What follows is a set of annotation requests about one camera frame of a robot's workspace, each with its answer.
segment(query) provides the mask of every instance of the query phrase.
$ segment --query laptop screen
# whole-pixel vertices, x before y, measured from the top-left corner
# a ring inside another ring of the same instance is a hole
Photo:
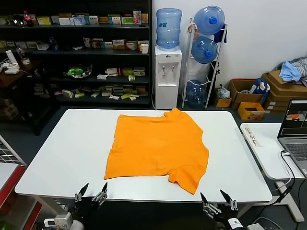
[[[307,98],[290,99],[278,138],[307,137]]]

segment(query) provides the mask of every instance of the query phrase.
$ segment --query white cup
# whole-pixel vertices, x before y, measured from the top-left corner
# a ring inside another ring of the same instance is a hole
[[[142,47],[142,54],[147,54],[148,53],[148,44],[141,44]]]

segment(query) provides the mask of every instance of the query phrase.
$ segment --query red bottle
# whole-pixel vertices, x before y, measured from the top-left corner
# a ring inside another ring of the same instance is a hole
[[[27,11],[24,11],[24,20],[25,20],[25,23],[26,23],[27,26],[33,26],[34,25],[31,17],[28,15]]]

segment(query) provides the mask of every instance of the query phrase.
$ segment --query laptop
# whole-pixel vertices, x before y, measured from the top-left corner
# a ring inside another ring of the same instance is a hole
[[[290,99],[277,138],[307,177],[307,98]]]

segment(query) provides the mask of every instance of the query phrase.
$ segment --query orange t-shirt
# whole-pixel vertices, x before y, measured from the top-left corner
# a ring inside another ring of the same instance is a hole
[[[170,182],[195,194],[209,157],[202,133],[178,109],[162,117],[120,115],[104,179],[168,174]]]

